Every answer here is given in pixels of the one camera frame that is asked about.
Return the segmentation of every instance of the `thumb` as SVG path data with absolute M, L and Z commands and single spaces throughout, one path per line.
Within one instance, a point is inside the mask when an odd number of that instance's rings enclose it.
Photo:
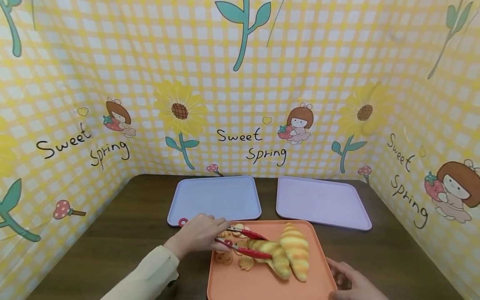
M 353 300 L 351 290 L 334 290 L 328 294 L 328 300 Z
M 212 250 L 220 251 L 220 252 L 229 252 L 230 248 L 225 246 L 224 244 L 221 244 L 219 242 L 214 242 L 212 244 Z

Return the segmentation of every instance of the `yellow checkered backdrop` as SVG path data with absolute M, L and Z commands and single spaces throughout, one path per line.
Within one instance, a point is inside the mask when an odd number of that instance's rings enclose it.
M 0 0 L 0 299 L 144 173 L 364 180 L 480 297 L 479 1 L 115 2 Z

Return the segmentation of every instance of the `brown table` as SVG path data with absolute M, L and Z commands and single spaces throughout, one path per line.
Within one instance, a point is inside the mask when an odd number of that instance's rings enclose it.
M 185 176 L 140 175 L 65 254 L 29 300 L 100 299 L 154 247 L 178 231 L 167 224 L 177 183 Z M 373 228 L 368 232 L 314 225 L 325 254 L 348 262 L 390 300 L 462 299 L 377 194 L 359 180 L 353 185 Z M 255 179 L 260 220 L 277 220 L 277 179 Z M 180 279 L 159 299 L 206 299 L 210 253 L 193 253 L 180 263 Z

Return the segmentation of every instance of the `orange tray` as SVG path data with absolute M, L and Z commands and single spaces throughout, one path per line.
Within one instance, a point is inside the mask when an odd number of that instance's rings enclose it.
M 292 272 L 288 281 L 282 281 L 267 264 L 255 262 L 249 271 L 242 271 L 238 265 L 240 256 L 233 252 L 233 263 L 229 266 L 215 263 L 213 254 L 210 262 L 207 297 L 209 300 L 265 300 L 302 299 L 327 300 L 328 294 L 336 289 L 324 252 L 315 229 L 307 221 L 239 221 L 250 230 L 269 240 L 279 240 L 286 223 L 292 223 L 308 240 L 310 269 L 306 282 L 300 282 Z

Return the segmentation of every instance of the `sunflower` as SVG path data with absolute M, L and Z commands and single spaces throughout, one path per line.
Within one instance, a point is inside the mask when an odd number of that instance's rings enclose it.
M 386 124 L 393 112 L 386 92 L 386 87 L 377 82 L 360 87 L 348 96 L 347 104 L 339 110 L 342 114 L 338 120 L 340 129 L 349 135 L 370 135 L 380 125 Z
M 192 136 L 203 132 L 207 114 L 205 100 L 200 95 L 192 95 L 190 86 L 165 80 L 156 86 L 155 97 L 154 106 L 160 110 L 158 115 L 166 128 Z
M 0 118 L 0 177 L 10 176 L 17 160 L 14 150 L 18 146 L 17 140 L 5 134 L 6 131 L 7 122 Z

